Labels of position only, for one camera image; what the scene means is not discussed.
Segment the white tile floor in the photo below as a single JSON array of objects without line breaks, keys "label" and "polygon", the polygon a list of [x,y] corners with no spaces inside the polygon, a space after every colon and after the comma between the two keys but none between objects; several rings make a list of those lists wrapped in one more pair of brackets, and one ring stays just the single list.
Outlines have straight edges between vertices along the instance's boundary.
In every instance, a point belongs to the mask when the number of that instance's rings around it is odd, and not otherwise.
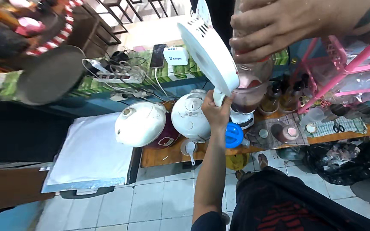
[{"label": "white tile floor", "polygon": [[[284,161],[274,150],[262,152],[269,165],[296,176],[322,195],[370,218],[370,204],[355,197],[349,186],[332,185],[309,173],[300,161]],[[245,171],[258,171],[253,153]],[[172,164],[140,169],[137,183],[116,187],[104,196],[66,200],[56,196],[46,204],[37,231],[189,231],[194,186],[200,166],[183,170]],[[229,217],[236,206],[234,171],[227,169],[222,210]]]}]

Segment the rice cooker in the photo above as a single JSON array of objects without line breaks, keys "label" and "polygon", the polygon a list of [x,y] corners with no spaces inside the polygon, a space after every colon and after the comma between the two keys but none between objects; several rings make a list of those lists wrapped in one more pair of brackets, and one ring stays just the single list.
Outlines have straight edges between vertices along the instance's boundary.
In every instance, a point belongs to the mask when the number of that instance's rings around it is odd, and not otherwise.
[{"label": "rice cooker", "polygon": [[175,129],[197,143],[205,143],[210,137],[210,125],[201,109],[205,96],[204,90],[192,90],[178,99],[172,108]]},{"label": "rice cooker", "polygon": [[171,114],[161,103],[138,102],[125,108],[115,122],[116,140],[134,148],[163,149],[179,137]]}]

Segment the wooden shelf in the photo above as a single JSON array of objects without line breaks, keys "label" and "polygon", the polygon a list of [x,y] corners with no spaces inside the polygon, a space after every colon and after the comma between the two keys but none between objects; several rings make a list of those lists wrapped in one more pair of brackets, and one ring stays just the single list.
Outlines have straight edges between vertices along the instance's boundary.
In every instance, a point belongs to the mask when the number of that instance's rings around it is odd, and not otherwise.
[{"label": "wooden shelf", "polygon": [[[268,118],[279,118],[280,116],[281,115],[274,113]],[[255,117],[254,118],[255,121],[260,121],[264,119],[264,117],[259,113],[255,113],[254,117]],[[316,144],[316,143],[337,141],[337,140],[342,140],[342,139],[350,139],[350,138],[357,138],[357,137],[363,137],[363,136],[370,136],[370,125],[367,125],[366,134],[361,134],[361,133],[356,133],[356,132],[341,132],[341,133],[330,134],[330,135],[316,137],[316,138],[308,138],[308,143]],[[181,136],[175,142],[175,144],[173,144],[171,147],[161,149],[161,150],[143,148],[141,167],[146,168],[146,167],[152,167],[152,166],[191,161],[191,158],[189,156],[185,156],[181,153],[181,143],[185,139],[186,139],[185,137]],[[291,145],[282,145],[278,148],[286,148],[290,146]],[[194,154],[194,159],[203,160],[207,148],[208,148],[208,143],[198,144],[198,151]],[[226,149],[225,155],[239,155],[239,154],[254,153],[254,152],[259,152],[259,151],[264,151],[264,149],[254,147],[254,146],[250,146],[249,148],[247,148],[241,145],[237,148]]]}]

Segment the black frying pan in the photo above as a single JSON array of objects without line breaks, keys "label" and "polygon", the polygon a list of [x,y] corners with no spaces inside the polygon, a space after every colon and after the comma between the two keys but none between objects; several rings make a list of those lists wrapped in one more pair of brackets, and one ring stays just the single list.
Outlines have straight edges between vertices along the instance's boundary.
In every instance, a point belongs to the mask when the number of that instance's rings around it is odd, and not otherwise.
[{"label": "black frying pan", "polygon": [[38,56],[19,76],[17,98],[28,105],[58,101],[79,84],[85,68],[84,52],[63,45]]}]

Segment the smartphone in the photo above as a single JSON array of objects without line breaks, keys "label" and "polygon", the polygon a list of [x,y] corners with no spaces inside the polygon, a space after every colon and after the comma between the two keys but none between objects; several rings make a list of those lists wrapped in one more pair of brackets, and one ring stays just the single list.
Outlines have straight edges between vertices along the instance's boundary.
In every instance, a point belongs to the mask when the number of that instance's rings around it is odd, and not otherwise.
[{"label": "smartphone", "polygon": [[152,50],[152,57],[151,63],[149,67],[152,69],[160,68],[164,66],[164,48],[167,47],[166,44],[157,44],[154,45],[154,49]]}]

